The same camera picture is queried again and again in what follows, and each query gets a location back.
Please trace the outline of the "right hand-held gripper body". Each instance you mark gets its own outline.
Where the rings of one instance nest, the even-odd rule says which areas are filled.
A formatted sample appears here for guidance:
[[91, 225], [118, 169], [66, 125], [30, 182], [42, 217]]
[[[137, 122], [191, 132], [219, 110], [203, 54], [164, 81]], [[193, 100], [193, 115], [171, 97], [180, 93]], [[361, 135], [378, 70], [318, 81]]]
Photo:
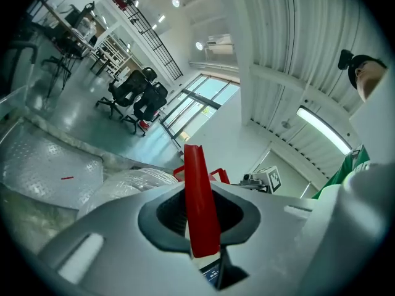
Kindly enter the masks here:
[[282, 183], [278, 168], [270, 166], [253, 173], [246, 173], [239, 185], [251, 190], [273, 194], [281, 187]]

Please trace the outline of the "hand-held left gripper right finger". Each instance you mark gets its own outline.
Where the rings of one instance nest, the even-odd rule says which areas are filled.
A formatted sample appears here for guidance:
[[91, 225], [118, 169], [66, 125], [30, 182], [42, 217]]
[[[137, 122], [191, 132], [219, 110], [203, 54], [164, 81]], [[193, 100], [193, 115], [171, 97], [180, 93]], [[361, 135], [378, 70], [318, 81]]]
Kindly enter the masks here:
[[213, 195], [220, 225], [220, 245], [246, 242], [260, 225], [259, 209], [229, 192], [214, 192]]

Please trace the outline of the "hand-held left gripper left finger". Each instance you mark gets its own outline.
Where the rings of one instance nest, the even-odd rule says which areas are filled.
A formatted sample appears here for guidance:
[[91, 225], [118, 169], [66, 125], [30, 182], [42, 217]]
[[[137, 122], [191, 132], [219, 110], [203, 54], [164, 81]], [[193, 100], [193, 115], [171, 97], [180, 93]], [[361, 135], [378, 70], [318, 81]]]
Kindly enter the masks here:
[[171, 191], [145, 203], [138, 226], [145, 238], [165, 252], [187, 252], [185, 192]]

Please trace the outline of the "red round object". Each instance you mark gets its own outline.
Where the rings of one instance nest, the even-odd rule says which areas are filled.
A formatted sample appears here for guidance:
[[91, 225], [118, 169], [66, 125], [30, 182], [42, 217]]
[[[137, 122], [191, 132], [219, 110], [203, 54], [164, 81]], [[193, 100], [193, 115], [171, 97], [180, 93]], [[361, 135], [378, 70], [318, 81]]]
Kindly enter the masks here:
[[[111, 261], [190, 260], [220, 251], [220, 225], [201, 146], [185, 147], [185, 181], [106, 202], [80, 218], [80, 238], [102, 240], [101, 258]], [[172, 197], [185, 206], [189, 237], [160, 221]]]

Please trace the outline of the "metal platform trolley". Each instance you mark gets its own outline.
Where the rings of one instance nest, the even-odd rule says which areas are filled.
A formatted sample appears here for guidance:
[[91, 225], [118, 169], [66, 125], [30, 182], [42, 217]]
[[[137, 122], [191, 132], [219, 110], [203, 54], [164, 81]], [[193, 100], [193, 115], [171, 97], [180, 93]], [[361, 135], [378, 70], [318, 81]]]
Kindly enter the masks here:
[[[0, 131], [0, 183], [32, 199], [78, 210], [103, 184], [104, 164], [82, 148], [78, 137], [94, 110], [86, 64], [75, 64], [64, 89], [61, 72], [46, 97], [56, 68], [41, 62], [59, 55], [41, 38], [5, 56], [0, 73], [14, 80], [10, 94], [0, 97], [0, 120], [16, 117], [17, 122]], [[66, 176], [74, 178], [62, 181]]]

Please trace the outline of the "small black display screen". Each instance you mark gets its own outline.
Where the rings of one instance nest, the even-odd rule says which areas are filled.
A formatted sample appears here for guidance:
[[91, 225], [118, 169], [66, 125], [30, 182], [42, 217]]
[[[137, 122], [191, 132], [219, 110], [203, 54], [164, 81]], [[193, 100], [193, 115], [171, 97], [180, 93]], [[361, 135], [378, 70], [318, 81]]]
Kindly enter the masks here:
[[200, 269], [200, 272], [207, 281], [216, 288], [220, 273], [220, 260], [213, 261], [212, 263], [204, 266]]

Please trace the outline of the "long ceiling tube light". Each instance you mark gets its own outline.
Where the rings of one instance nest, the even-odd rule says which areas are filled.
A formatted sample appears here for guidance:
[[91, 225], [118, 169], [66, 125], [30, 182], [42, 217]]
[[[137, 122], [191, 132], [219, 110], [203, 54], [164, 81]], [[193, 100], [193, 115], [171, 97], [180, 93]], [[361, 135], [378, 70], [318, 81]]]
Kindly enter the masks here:
[[322, 135], [324, 135], [334, 146], [336, 146], [343, 155], [347, 155], [352, 150], [352, 147], [343, 137], [333, 129], [325, 120], [313, 113], [310, 109], [301, 105], [297, 112], [297, 116], [302, 118], [308, 124], [313, 126]]

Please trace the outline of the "person's green printed t-shirt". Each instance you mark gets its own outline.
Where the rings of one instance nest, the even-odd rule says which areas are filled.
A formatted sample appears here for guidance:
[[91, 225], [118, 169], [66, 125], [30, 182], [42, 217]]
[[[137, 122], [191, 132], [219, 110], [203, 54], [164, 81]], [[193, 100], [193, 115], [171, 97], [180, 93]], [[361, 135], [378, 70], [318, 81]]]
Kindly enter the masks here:
[[318, 199], [324, 188], [335, 185], [342, 184], [345, 178], [351, 173], [358, 173], [360, 171], [367, 170], [370, 166], [370, 157], [363, 144], [359, 145], [355, 149], [352, 149], [348, 153], [340, 168], [337, 172], [326, 182], [326, 184], [312, 197], [313, 199]]

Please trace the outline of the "black mesh office chair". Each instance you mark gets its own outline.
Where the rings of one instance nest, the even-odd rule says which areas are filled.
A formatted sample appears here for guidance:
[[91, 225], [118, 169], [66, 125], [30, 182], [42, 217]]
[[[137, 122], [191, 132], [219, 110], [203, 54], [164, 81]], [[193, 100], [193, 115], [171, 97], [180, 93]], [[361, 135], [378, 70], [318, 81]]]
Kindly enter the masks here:
[[95, 103], [95, 107], [99, 104], [110, 107], [109, 119], [112, 119], [114, 112], [117, 112], [121, 120], [124, 114], [119, 107], [128, 108], [131, 106], [136, 97], [144, 92], [148, 85], [157, 78], [157, 73], [151, 68], [146, 67], [140, 70], [134, 70], [119, 86], [115, 86], [116, 80], [109, 83], [108, 91], [112, 95], [112, 99], [102, 97]]
[[153, 121], [155, 113], [167, 103], [167, 94], [167, 89], [160, 82], [147, 86], [141, 99], [133, 104], [132, 115], [135, 118], [126, 115], [120, 121], [134, 124], [135, 134], [140, 121]]

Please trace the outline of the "white air conditioner unit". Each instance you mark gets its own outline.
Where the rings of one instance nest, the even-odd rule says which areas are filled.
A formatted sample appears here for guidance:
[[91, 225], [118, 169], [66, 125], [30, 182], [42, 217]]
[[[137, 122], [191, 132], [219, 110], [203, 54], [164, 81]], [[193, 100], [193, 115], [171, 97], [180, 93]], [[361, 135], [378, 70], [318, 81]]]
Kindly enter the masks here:
[[209, 36], [206, 42], [207, 46], [219, 46], [219, 45], [231, 46], [232, 44], [233, 43], [230, 34]]

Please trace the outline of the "white shelf rack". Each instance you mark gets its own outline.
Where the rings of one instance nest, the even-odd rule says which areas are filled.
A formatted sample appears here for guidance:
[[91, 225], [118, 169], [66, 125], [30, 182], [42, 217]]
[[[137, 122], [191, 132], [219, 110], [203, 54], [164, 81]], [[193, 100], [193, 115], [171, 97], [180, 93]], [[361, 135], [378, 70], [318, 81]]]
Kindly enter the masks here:
[[94, 49], [104, 56], [105, 69], [111, 76], [118, 75], [130, 58], [128, 52], [124, 50], [112, 35], [98, 39]]

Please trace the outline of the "black mezzanine railing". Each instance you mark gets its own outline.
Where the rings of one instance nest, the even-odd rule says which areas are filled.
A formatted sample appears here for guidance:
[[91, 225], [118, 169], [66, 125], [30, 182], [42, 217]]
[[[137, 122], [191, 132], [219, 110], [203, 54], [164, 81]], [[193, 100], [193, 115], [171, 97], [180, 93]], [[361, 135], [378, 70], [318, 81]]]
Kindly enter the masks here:
[[171, 78], [175, 81], [183, 76], [179, 66], [169, 53], [168, 49], [164, 46], [162, 40], [153, 29], [153, 26], [147, 21], [141, 11], [134, 5], [132, 0], [124, 0], [128, 6], [125, 10], [120, 10], [113, 2], [117, 9], [122, 12], [128, 22], [136, 29], [138, 35], [142, 37], [148, 48], [154, 54], [160, 64], [170, 74]]

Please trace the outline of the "glass doors black frame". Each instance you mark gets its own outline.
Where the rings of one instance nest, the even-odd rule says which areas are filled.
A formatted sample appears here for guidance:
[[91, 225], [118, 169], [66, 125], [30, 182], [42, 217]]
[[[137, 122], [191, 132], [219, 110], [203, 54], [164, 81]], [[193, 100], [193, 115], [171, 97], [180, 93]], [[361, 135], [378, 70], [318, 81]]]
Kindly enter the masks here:
[[238, 83], [200, 74], [168, 103], [160, 124], [182, 146], [238, 90]]

